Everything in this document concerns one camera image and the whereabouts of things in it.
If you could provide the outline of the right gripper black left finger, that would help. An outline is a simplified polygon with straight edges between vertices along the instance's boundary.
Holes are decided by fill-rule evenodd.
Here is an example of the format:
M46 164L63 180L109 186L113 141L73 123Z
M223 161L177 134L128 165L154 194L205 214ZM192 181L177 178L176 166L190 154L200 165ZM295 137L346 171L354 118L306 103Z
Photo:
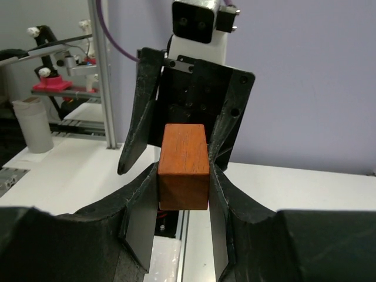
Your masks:
M157 163L73 214L1 209L2 281L142 281L150 269Z

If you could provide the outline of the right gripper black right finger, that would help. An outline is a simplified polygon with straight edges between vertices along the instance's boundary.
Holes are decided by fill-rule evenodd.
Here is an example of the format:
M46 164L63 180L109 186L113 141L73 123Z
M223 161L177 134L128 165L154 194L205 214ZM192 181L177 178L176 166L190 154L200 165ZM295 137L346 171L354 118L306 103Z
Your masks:
M217 281L374 281L374 211L272 211L210 166Z

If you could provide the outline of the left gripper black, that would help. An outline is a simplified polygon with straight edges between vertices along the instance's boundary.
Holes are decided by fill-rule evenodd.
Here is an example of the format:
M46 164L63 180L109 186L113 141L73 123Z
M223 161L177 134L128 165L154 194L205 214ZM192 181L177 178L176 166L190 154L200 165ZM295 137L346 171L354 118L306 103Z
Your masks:
M254 73L185 57L166 59L162 72L163 65L162 51L141 49L132 117L117 173L127 173L148 143L161 146L165 126L170 123L202 124L210 164L226 170Z

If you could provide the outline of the orange arch block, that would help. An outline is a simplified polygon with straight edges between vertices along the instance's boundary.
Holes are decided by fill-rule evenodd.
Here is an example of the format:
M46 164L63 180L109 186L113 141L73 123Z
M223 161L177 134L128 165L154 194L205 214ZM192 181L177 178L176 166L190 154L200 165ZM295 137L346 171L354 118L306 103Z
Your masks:
M165 126L157 180L160 210L207 210L210 166L202 124Z

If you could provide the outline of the metal shelf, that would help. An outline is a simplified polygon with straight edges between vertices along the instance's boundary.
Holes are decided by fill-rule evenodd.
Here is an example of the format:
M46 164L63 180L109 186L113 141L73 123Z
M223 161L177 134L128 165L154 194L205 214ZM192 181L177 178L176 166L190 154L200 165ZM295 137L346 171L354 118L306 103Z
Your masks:
M105 125L98 91L88 92L84 87L72 86L54 92L32 90L36 96L48 97L58 113L58 121L52 126L53 135L105 139Z

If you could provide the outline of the red printed part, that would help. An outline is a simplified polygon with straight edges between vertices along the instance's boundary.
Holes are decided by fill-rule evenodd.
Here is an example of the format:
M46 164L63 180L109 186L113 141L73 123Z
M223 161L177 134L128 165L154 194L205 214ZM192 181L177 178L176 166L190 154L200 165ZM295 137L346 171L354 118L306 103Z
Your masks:
M72 82L64 80L61 75L52 78L40 77L40 82L33 85L32 90L34 91L47 91L47 92L61 92L67 90L72 86Z

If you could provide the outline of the white paper roll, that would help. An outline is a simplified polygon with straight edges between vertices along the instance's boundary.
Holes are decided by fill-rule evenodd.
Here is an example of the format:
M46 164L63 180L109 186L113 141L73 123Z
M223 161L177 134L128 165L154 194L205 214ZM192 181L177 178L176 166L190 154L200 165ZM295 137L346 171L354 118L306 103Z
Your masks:
M31 153L45 153L53 149L51 129L43 102L38 97L12 102L15 116Z

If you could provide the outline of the aluminium frame post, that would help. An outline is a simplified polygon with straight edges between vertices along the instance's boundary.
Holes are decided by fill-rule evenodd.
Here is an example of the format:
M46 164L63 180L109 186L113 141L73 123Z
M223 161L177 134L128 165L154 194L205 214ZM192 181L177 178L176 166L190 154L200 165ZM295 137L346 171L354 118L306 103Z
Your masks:
M99 5L97 4L97 1L88 1L88 8L96 55L96 73L98 74L99 79L99 94L102 104L107 148L116 150L119 148L119 145L116 140L112 111L108 46L105 33L100 25L100 17L98 15Z

